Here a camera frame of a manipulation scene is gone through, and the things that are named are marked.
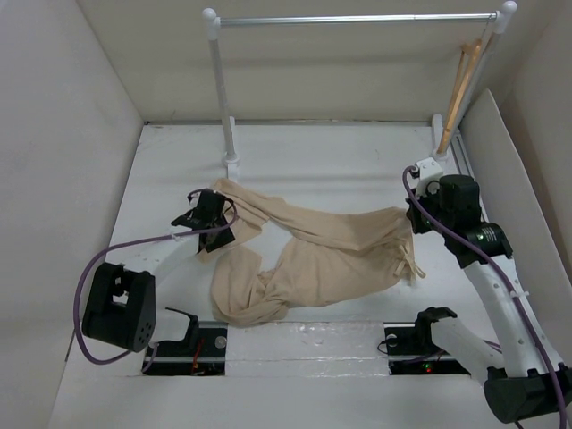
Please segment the cable tie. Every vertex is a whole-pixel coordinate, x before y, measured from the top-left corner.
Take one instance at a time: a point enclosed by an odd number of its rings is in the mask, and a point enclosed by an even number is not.
[[[171,232],[171,238],[174,241],[183,241],[185,240],[183,237],[181,237],[180,235],[176,235],[174,232]]]
[[[525,298],[525,297],[527,297],[528,295],[530,295],[530,292],[529,292],[528,290],[527,290],[527,291],[522,291],[522,292],[516,292],[515,290],[513,290],[513,291],[510,293],[510,297],[511,297],[511,298]]]

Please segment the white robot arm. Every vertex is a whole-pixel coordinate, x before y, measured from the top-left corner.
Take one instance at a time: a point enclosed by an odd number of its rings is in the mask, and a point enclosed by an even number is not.
[[[408,173],[419,180],[415,190],[408,187]],[[501,353],[448,309],[420,313],[417,336],[450,353],[484,386],[493,414],[503,423],[556,411],[565,419],[565,406],[572,400],[572,370],[530,307],[502,228],[483,222],[478,184],[469,176],[443,175],[432,158],[409,167],[403,181],[414,233],[443,235],[483,301]]]

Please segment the horizontal bar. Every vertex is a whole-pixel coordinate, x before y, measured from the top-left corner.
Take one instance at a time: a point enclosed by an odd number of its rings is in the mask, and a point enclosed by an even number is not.
[[[261,25],[352,24],[398,22],[491,22],[497,13],[429,13],[405,15],[296,16],[284,18],[221,18],[221,28]]]
[[[150,356],[145,356],[144,362],[151,360]],[[198,364],[223,364],[224,357],[197,357]],[[192,356],[181,357],[156,357],[153,359],[154,364],[192,364],[195,358]]]
[[[415,322],[383,322],[383,329],[415,328]]]
[[[237,125],[384,125],[399,122],[400,126],[426,127],[429,121],[382,121],[377,119],[237,119]],[[184,121],[152,121],[145,125],[150,127],[169,127],[172,125],[221,125],[220,119],[196,119]]]
[[[457,360],[455,359],[453,356],[451,355],[442,355],[441,357],[439,357],[437,354],[435,354],[435,356],[430,356],[430,357],[425,357],[423,355],[405,355],[405,356],[388,356],[387,360],[389,362],[407,362],[408,360],[413,360],[413,359],[419,359],[419,358],[425,358],[425,359],[420,359],[419,362],[429,362],[429,361],[434,361],[434,360]]]
[[[216,322],[214,320],[207,320],[205,322],[200,321],[198,322],[198,328],[199,329],[226,329],[229,327],[229,324],[227,324],[226,322]]]

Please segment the screw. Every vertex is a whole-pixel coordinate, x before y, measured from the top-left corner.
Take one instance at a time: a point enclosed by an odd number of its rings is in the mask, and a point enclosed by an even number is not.
[[[216,337],[214,340],[214,346],[218,349],[224,349],[226,347],[226,337],[220,336]]]
[[[391,344],[392,343],[391,340],[397,340],[397,335],[395,335],[394,333],[390,333],[387,337],[385,337],[385,343],[387,344],[387,347],[397,346],[397,344]]]

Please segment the white floor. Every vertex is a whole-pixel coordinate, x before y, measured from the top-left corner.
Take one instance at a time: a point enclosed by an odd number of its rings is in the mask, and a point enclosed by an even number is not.
[[[0,319],[0,427],[47,426],[72,331],[69,321]]]
[[[411,124],[239,126],[240,183],[335,213],[405,207],[401,172],[430,154],[430,132],[428,126]],[[146,126],[113,243],[168,229],[186,210],[191,190],[224,176],[222,156],[218,126]],[[452,157],[446,172],[457,170]],[[248,245],[263,255],[263,269],[268,269],[289,238],[267,224]],[[423,280],[326,308],[292,309],[285,322],[297,324],[231,328],[227,353],[235,363],[226,377],[145,377],[139,374],[142,355],[95,367],[74,345],[50,427],[502,427],[468,377],[389,377],[385,359],[374,352],[383,336],[381,322],[413,321],[430,306],[450,307],[475,333],[495,338],[475,290],[442,238],[416,236],[415,247],[416,261],[427,273]],[[108,260],[120,262],[136,251],[117,252]],[[213,269],[214,264],[190,257],[161,285],[158,304],[212,319]],[[336,327],[343,327],[339,335]],[[304,337],[308,329],[321,336],[312,332],[309,341]],[[336,344],[343,347],[344,335],[355,347],[336,349]],[[88,344],[101,357],[118,351]],[[348,359],[362,362],[346,365]]]

